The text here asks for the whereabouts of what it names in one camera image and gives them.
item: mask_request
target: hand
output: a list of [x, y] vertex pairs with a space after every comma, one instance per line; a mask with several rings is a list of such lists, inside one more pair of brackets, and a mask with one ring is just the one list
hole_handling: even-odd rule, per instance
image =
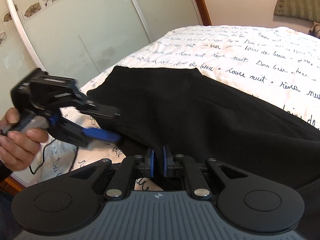
[[[10, 108], [0, 121], [0, 129], [8, 124], [18, 123], [19, 118], [17, 109]], [[8, 137], [0, 136], [0, 159], [12, 171], [24, 170], [40, 150], [40, 143], [47, 140], [47, 131], [39, 128], [30, 129], [26, 134], [9, 131]]]

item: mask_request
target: dark pants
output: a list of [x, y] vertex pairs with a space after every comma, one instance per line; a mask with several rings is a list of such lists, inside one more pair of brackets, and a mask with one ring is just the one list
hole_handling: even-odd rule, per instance
[[12, 199], [12, 195], [0, 191], [0, 240], [13, 239], [20, 232], [11, 212]]

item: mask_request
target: silver screw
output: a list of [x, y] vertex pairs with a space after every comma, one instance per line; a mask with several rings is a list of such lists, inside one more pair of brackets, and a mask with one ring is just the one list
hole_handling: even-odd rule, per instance
[[121, 196], [122, 191], [119, 189], [113, 188], [113, 189], [107, 190], [106, 194], [108, 197], [119, 197]]
[[210, 191], [205, 188], [197, 188], [193, 193], [198, 197], [206, 197], [210, 194]]

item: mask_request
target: white bedspread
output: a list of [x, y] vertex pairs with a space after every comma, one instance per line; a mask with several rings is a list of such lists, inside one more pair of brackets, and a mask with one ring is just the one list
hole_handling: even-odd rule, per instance
[[[117, 65], [198, 68], [203, 75], [263, 99], [320, 128], [320, 40], [286, 27], [180, 28]], [[95, 77], [81, 91], [86, 93], [98, 87], [112, 69]], [[94, 119], [73, 108], [63, 109], [63, 114], [84, 127], [97, 127]], [[46, 147], [38, 181], [67, 172], [73, 150], [71, 145], [59, 141]], [[120, 162], [124, 155], [115, 145], [95, 141], [88, 149], [79, 149], [73, 169], [101, 158]], [[38, 163], [41, 162], [42, 155], [38, 155]]]

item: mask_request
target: fingernail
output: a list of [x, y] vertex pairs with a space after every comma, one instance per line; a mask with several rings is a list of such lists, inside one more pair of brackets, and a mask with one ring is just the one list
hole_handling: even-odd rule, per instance
[[5, 136], [0, 136], [0, 144], [1, 145], [6, 145], [7, 144], [7, 138]]
[[17, 123], [17, 122], [19, 122], [19, 117], [16, 116], [15, 114], [10, 114], [8, 116], [8, 122], [9, 123]]
[[30, 129], [30, 130], [28, 130], [28, 131], [26, 132], [26, 135], [27, 135], [28, 137], [35, 137], [35, 136], [37, 135], [37, 132], [36, 132], [35, 130], [33, 130], [33, 129]]
[[8, 132], [8, 137], [12, 140], [15, 140], [17, 137], [17, 132], [16, 131], [9, 131]]

